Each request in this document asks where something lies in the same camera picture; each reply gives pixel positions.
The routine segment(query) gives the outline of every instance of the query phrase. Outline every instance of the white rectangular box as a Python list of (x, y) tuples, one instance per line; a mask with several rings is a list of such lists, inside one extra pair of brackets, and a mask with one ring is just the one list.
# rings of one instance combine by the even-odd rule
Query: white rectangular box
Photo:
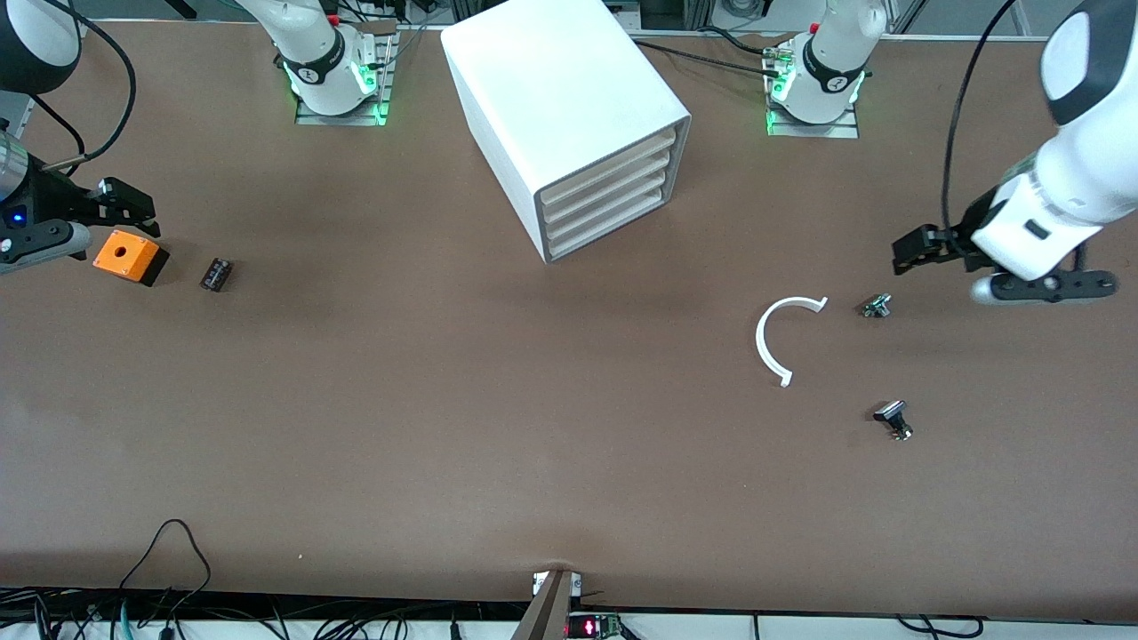
[(691, 114), (601, 0), (509, 0), (443, 30), (443, 49), (545, 262), (671, 197)]

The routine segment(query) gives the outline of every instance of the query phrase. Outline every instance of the white curved handle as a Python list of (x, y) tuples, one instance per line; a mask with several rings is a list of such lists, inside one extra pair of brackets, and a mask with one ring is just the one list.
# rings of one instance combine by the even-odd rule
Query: white curved handle
[(810, 311), (817, 313), (822, 311), (823, 306), (826, 306), (826, 301), (830, 298), (822, 300), (810, 300), (808, 297), (787, 297), (783, 298), (770, 305), (769, 309), (759, 318), (759, 326), (754, 328), (754, 344), (759, 347), (759, 358), (762, 359), (762, 363), (767, 366), (768, 369), (775, 372), (776, 376), (782, 378), (780, 383), (782, 386), (787, 386), (790, 384), (791, 376), (794, 375), (793, 371), (783, 367), (775, 360), (774, 355), (770, 355), (770, 350), (767, 348), (767, 318), (770, 318), (770, 313), (775, 310), (782, 309), (784, 306), (801, 306), (803, 309), (809, 309)]

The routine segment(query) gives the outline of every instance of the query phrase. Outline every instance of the black capacitor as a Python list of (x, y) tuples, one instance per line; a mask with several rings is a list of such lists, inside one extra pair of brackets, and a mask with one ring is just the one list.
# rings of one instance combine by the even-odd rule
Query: black capacitor
[(229, 274), (232, 271), (232, 262), (215, 257), (213, 263), (209, 265), (209, 270), (201, 277), (201, 288), (214, 293), (221, 293), (221, 288), (225, 286), (225, 280), (229, 279)]

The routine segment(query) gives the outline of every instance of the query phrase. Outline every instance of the orange block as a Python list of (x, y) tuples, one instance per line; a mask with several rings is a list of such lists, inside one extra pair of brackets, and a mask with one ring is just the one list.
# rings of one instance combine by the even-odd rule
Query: orange block
[(115, 229), (92, 265), (124, 280), (151, 287), (167, 260), (170, 254), (156, 243)]

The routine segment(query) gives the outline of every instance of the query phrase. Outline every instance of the brown tabletop surface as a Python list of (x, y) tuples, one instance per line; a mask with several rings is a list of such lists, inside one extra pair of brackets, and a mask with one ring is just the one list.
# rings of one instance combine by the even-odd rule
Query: brown tabletop surface
[[(756, 76), (650, 51), (692, 113), (675, 196), (547, 266), (437, 32), (355, 129), (291, 124), (255, 25), (108, 31), (138, 107), (76, 180), (154, 196), (173, 257), (152, 289), (72, 260), (0, 280), (0, 582), (116, 584), (181, 517), (220, 590), (523, 599), (558, 565), (612, 605), (1135, 617), (1138, 225), (1092, 241), (1122, 290), (1089, 306), (890, 268), (938, 219), (971, 43), (883, 42), (856, 141), (769, 138)], [(47, 98), (93, 147), (125, 82), (84, 49)], [(955, 215), (1052, 136), (1039, 52), (984, 54)], [(42, 116), (25, 142), (73, 151)], [(830, 303), (773, 317), (780, 388), (754, 325), (794, 295)], [(893, 399), (906, 443), (868, 417)], [(170, 532), (133, 584), (199, 572)]]

